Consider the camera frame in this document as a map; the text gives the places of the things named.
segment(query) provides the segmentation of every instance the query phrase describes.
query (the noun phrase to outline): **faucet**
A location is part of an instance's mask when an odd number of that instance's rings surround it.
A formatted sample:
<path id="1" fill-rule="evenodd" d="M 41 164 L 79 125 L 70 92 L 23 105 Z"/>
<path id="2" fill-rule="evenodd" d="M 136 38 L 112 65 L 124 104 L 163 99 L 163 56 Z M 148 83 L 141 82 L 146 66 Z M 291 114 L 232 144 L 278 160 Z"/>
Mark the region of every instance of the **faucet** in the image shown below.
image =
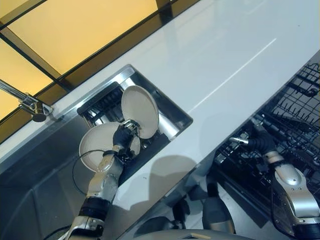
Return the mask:
<path id="1" fill-rule="evenodd" d="M 41 100 L 33 97 L 29 93 L 23 93 L 0 79 L 0 89 L 6 93 L 16 97 L 19 100 L 19 108 L 30 113 L 32 120 L 35 122 L 43 122 L 47 119 L 47 116 L 54 110 L 51 106 L 45 104 Z"/>

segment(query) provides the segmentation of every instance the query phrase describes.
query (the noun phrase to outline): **white countertop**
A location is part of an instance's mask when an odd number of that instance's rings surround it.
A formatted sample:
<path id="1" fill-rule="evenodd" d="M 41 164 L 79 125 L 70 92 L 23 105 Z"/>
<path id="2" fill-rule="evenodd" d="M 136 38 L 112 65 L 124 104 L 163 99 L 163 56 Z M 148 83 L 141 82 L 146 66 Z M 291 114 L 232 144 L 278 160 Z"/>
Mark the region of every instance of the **white countertop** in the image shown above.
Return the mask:
<path id="1" fill-rule="evenodd" d="M 55 103 L 58 117 L 131 64 L 193 118 L 120 186 L 105 232 L 117 236 L 141 217 L 278 91 L 319 42 L 318 0 L 202 0 Z M 48 124 L 17 131 L 0 145 L 1 161 Z"/>

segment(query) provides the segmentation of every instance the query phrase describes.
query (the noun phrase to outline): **white dish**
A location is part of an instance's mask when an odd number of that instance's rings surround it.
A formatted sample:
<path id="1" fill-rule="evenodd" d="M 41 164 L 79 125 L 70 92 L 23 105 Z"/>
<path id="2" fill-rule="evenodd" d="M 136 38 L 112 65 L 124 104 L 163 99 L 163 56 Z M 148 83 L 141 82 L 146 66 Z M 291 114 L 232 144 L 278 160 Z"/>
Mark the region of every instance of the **white dish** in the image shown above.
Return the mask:
<path id="1" fill-rule="evenodd" d="M 121 98 L 125 120 L 134 120 L 140 125 L 140 138 L 149 139 L 159 127 L 159 111 L 154 98 L 144 88 L 129 86 Z"/>
<path id="2" fill-rule="evenodd" d="M 113 147 L 113 136 L 120 123 L 108 122 L 91 128 L 82 138 L 79 145 L 79 155 L 91 150 L 111 150 Z M 140 139 L 134 137 L 130 146 L 134 155 L 140 152 Z M 95 151 L 81 157 L 83 164 L 93 172 L 96 172 L 102 160 L 103 152 Z"/>

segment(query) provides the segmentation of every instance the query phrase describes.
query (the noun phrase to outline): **dish rack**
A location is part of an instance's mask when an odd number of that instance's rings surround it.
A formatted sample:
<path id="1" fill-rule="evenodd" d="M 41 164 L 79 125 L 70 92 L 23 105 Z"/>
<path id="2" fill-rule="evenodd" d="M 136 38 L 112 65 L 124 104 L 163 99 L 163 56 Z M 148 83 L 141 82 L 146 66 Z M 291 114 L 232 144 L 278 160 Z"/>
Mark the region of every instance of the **dish rack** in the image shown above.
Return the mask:
<path id="1" fill-rule="evenodd" d="M 159 112 L 158 130 L 151 138 L 140 139 L 140 152 L 125 163 L 119 178 L 121 185 L 170 144 L 193 120 L 131 65 L 124 66 L 105 82 L 107 85 L 100 86 L 98 92 L 77 109 L 77 113 L 90 128 L 109 122 L 122 123 L 125 120 L 121 99 L 124 91 L 130 86 L 140 86 L 148 91 L 156 102 Z"/>
<path id="2" fill-rule="evenodd" d="M 320 205 L 320 68 L 306 64 L 252 117 L 272 135 L 278 152 L 304 173 Z M 245 122 L 232 136 L 254 138 Z M 225 141 L 214 157 L 216 178 L 262 227 L 270 219 L 272 174 L 257 151 Z"/>

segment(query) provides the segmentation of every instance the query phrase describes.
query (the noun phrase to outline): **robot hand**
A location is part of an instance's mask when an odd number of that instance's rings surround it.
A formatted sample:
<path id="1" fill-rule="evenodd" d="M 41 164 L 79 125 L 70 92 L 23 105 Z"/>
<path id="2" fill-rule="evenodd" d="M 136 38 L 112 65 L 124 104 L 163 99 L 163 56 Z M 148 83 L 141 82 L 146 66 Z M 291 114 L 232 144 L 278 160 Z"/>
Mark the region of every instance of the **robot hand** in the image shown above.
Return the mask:
<path id="1" fill-rule="evenodd" d="M 274 190 L 281 200 L 294 237 L 301 240 L 320 239 L 320 208 L 307 188 L 304 174 L 278 153 L 273 137 L 264 127 L 254 118 L 251 121 L 256 138 L 231 137 L 229 140 L 248 146 L 252 150 L 258 150 L 263 159 L 274 169 L 274 179 L 271 183 L 271 216 L 274 216 Z"/>
<path id="2" fill-rule="evenodd" d="M 128 149 L 134 136 L 139 135 L 139 124 L 133 120 L 127 120 L 120 124 L 113 135 L 113 146 L 120 149 Z"/>

